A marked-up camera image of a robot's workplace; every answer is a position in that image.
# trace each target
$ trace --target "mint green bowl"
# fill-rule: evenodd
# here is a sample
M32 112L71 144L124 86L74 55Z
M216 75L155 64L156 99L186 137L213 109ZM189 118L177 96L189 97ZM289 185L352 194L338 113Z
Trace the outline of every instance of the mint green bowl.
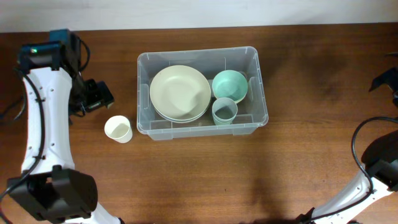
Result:
M239 103L248 93L248 81L237 71L225 70L216 75L211 84L214 96L227 97Z

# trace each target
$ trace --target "gray plastic container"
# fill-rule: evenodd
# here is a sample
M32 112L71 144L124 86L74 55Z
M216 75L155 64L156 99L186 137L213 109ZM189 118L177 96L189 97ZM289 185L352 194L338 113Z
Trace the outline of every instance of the gray plastic container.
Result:
M254 47L189 50L179 52L143 53L138 57L137 129L153 140L167 140L220 134L251 134L268 122L268 112L260 64ZM207 112L191 123L178 124L162 118L149 97L152 79L162 69L172 65L186 65L197 69L208 80L224 70L241 72L249 83L248 93L238 103L238 115L230 125L216 126Z

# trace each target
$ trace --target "white wall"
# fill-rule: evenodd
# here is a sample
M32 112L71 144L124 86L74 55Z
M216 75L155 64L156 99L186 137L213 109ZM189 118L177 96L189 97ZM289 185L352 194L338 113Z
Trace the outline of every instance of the white wall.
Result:
M0 0L0 32L398 21L398 0Z

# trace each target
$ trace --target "brown wooden surface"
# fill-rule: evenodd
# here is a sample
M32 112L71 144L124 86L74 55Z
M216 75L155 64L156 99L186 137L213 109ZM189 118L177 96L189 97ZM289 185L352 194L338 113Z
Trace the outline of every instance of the brown wooden surface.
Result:
M398 64L383 55L398 50L398 24L277 26L222 29L79 32L90 46L85 78L104 80L116 102L73 118L70 146L76 169L92 175L99 201L126 223L239 223L295 218L325 203L357 173L350 153L355 127L371 116L397 116L391 91L368 93L372 79ZM1 110L21 86L13 74L23 43L48 33L0 34ZM137 57L143 52L258 49L269 122L248 136L153 141L134 128L119 144L103 132L122 114L136 126ZM0 186L20 174L24 119L0 127ZM357 150L397 126L376 122L358 136ZM15 223L35 223L7 197L2 207ZM398 195L371 205L363 223L396 223Z

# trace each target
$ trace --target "stack of plates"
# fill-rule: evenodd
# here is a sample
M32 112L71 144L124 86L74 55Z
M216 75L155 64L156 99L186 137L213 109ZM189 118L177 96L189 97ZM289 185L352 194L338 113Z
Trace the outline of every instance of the stack of plates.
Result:
M150 84L149 94L158 114L175 123L200 118L211 100L207 79L198 70L184 65L161 70Z

